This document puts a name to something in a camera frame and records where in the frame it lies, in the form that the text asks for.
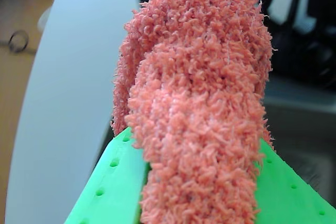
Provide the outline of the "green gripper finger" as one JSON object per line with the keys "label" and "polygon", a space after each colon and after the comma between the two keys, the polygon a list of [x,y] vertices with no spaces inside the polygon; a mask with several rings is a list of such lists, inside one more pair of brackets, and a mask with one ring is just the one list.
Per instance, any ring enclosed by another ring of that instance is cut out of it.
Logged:
{"label": "green gripper finger", "polygon": [[128,127],[107,145],[66,223],[140,223],[141,191],[150,169]]}
{"label": "green gripper finger", "polygon": [[335,223],[335,208],[308,185],[263,139],[255,223]]}

